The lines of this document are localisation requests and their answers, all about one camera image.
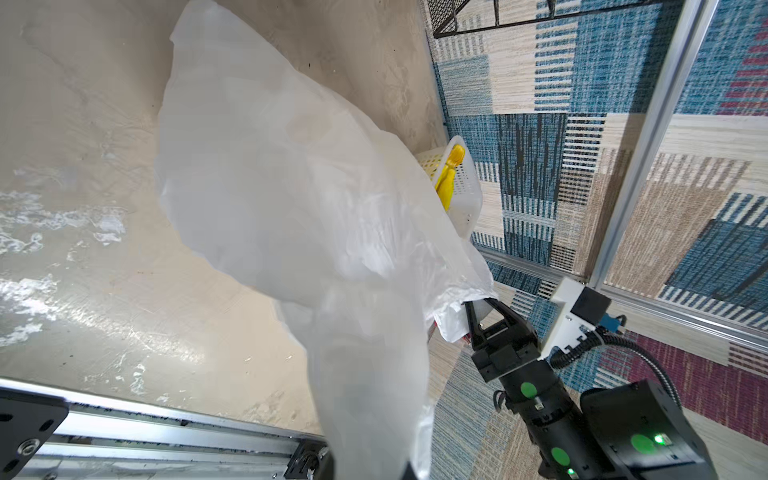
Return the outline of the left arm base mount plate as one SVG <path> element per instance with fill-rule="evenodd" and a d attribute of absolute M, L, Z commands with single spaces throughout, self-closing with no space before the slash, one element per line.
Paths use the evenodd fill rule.
<path fill-rule="evenodd" d="M 58 397 L 1 389 L 1 478 L 13 479 L 66 419 Z"/>

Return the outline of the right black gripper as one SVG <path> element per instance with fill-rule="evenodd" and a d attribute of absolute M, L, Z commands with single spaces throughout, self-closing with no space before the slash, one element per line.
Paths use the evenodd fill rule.
<path fill-rule="evenodd" d="M 500 300 L 485 302 L 499 316 L 481 327 L 474 303 L 464 303 L 472 346 L 471 359 L 488 383 L 536 361 L 540 356 L 538 337 L 528 322 Z"/>

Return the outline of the white perforated plastic basket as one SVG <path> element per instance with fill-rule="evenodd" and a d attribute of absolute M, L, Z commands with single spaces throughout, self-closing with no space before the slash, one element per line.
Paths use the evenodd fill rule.
<path fill-rule="evenodd" d="M 469 240 L 479 220 L 483 197 L 475 164 L 464 139 L 456 135 L 445 147 L 424 151 L 417 154 L 415 158 L 429 177 L 433 188 L 437 189 L 447 163 L 459 151 L 463 153 L 463 158 L 455 168 L 453 193 L 446 213 L 458 235 Z"/>

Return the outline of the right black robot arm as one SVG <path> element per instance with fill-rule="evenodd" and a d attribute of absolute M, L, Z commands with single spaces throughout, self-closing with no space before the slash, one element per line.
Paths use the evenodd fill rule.
<path fill-rule="evenodd" d="M 715 479 L 704 440 L 682 409 L 681 398 L 661 364 L 637 343 L 607 328 L 595 315 L 575 346 L 544 353 L 530 324 L 511 307 L 486 299 L 502 318 L 482 327 L 473 303 L 464 310 L 472 361 L 485 382 L 497 380 L 496 410 L 524 422 L 546 479 Z M 559 371 L 599 348 L 633 352 L 656 380 L 592 388 L 574 401 Z"/>

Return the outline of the yellow banana bunch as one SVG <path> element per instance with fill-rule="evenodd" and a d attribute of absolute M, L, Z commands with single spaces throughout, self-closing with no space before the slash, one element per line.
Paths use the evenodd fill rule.
<path fill-rule="evenodd" d="M 466 151 L 462 145 L 455 144 L 452 147 L 435 187 L 439 200 L 446 212 L 449 211 L 451 206 L 457 168 L 462 164 L 465 154 Z"/>

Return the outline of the white plastic bag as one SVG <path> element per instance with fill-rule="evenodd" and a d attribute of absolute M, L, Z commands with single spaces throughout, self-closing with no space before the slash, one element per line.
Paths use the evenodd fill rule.
<path fill-rule="evenodd" d="M 403 142 L 213 1 L 171 35 L 156 186 L 182 242 L 271 297 L 302 345 L 339 479 L 399 479 L 428 400 L 427 331 L 465 334 L 491 274 Z"/>

